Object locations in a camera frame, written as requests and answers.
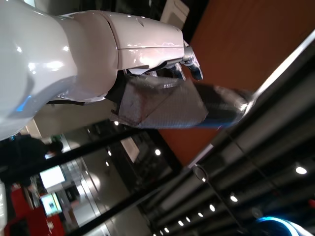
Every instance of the orange wall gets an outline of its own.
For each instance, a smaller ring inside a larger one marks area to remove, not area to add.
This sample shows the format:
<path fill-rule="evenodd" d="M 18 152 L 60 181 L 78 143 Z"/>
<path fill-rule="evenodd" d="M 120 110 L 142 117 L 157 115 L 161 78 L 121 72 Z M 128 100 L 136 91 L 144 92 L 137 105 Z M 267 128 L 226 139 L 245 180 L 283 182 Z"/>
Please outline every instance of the orange wall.
<path fill-rule="evenodd" d="M 191 45 L 203 83 L 256 90 L 315 29 L 314 0 L 209 0 Z M 160 130 L 183 165 L 217 133 Z"/>

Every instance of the black pipe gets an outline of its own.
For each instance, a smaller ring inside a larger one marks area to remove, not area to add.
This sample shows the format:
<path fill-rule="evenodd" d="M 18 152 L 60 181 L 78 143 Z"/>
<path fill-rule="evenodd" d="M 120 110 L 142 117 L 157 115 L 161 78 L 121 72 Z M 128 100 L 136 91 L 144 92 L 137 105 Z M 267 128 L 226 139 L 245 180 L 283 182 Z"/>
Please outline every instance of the black pipe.
<path fill-rule="evenodd" d="M 81 156 L 84 156 L 86 154 L 89 154 L 93 151 L 99 150 L 101 148 L 104 148 L 112 143 L 118 142 L 122 139 L 128 138 L 132 135 L 138 134 L 144 130 L 140 129 L 129 129 L 123 133 L 111 135 L 109 137 L 102 138 L 100 140 L 97 140 L 92 143 L 88 143 L 85 145 L 82 145 L 76 149 L 73 149 L 71 151 L 67 151 L 65 153 L 62 153 L 60 155 L 54 156 L 53 158 L 47 159 L 47 160 L 38 160 L 36 162 L 32 162 L 28 165 L 21 166 L 19 168 L 16 168 L 14 170 L 7 170 L 2 173 L 0 173 L 0 179 L 5 184 L 12 184 L 17 181 L 20 181 L 21 179 L 25 179 L 27 177 L 36 175 L 42 171 L 45 171 L 49 168 L 52 168 L 57 165 L 64 164 L 66 162 L 72 161 L 76 158 L 79 158 Z"/>
<path fill-rule="evenodd" d="M 239 217 L 237 216 L 237 214 L 234 212 L 234 210 L 229 206 L 229 204 L 227 203 L 227 201 L 225 200 L 225 198 L 222 196 L 222 194 L 220 193 L 220 191 L 217 189 L 217 187 L 213 184 L 213 182 L 208 179 L 207 183 L 209 184 L 210 188 L 213 189 L 214 193 L 216 194 L 216 196 L 219 198 L 219 200 L 222 202 L 222 204 L 225 206 L 226 211 L 230 214 L 230 216 L 233 218 L 233 220 L 235 220 L 236 224 L 238 225 L 238 227 L 241 230 L 244 230 L 244 224 L 243 222 L 239 219 Z"/>

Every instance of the screen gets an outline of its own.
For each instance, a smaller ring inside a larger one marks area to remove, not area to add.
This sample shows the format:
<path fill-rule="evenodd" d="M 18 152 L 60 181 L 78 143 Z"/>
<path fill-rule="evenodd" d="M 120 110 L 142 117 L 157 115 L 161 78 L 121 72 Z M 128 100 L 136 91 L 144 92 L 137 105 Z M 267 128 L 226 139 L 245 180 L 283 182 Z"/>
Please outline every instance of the screen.
<path fill-rule="evenodd" d="M 46 189 L 65 181 L 64 175 L 60 166 L 55 166 L 39 174 L 40 174 L 41 180 L 43 181 L 44 187 Z"/>
<path fill-rule="evenodd" d="M 53 215 L 62 212 L 57 195 L 55 193 L 47 194 L 41 197 L 46 215 Z"/>

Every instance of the white panel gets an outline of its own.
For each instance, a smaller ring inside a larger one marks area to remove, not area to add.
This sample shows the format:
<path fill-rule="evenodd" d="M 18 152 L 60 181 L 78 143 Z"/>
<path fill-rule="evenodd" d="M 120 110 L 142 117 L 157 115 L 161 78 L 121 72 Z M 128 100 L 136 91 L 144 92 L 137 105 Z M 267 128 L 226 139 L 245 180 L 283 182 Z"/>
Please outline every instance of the white panel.
<path fill-rule="evenodd" d="M 118 49 L 183 47 L 183 34 L 175 26 L 140 16 L 103 12 L 114 32 Z"/>
<path fill-rule="evenodd" d="M 46 189 L 65 181 L 60 166 L 55 166 L 41 172 L 40 177 Z"/>
<path fill-rule="evenodd" d="M 130 69 L 140 66 L 145 67 L 144 71 L 154 68 L 166 60 L 182 58 L 184 48 L 137 48 L 118 50 L 119 62 L 118 69 Z"/>

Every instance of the metal rod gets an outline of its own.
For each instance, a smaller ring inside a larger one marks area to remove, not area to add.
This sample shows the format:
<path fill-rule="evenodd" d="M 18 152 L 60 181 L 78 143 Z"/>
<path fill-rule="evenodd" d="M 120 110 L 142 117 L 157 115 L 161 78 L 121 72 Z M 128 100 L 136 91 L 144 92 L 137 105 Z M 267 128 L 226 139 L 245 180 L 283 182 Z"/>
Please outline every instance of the metal rod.
<path fill-rule="evenodd" d="M 138 192 L 132 194 L 125 200 L 121 201 L 114 207 L 112 207 L 107 212 L 103 213 L 102 215 L 98 216 L 97 218 L 93 219 L 92 221 L 88 222 L 87 224 L 81 226 L 80 228 L 70 232 L 67 236 L 82 236 L 88 233 L 89 231 L 93 230 L 97 226 L 103 224 L 106 220 L 110 219 L 114 215 L 121 213 L 123 210 L 127 210 L 130 207 L 137 206 L 141 201 L 150 197 L 154 193 L 156 193 L 159 189 L 161 189 L 165 184 L 169 181 L 173 180 L 177 177 L 180 172 L 172 172 L 165 177 L 161 178 L 160 180 L 149 184 L 146 188 L 139 190 Z"/>
<path fill-rule="evenodd" d="M 95 142 L 84 144 L 76 149 L 54 156 L 53 158 L 47 160 L 45 159 L 38 160 L 36 162 L 32 162 L 28 165 L 21 166 L 14 170 L 4 171 L 0 173 L 0 179 L 2 180 L 2 182 L 6 184 L 15 183 L 27 177 L 37 175 L 40 172 L 45 171 L 54 166 L 64 164 L 86 154 L 89 154 L 93 151 L 104 148 L 105 146 L 118 142 L 122 139 L 128 138 L 132 135 L 138 134 L 142 131 L 143 130 L 141 129 L 130 129 L 123 133 L 111 135 L 109 137 L 102 138 Z"/>

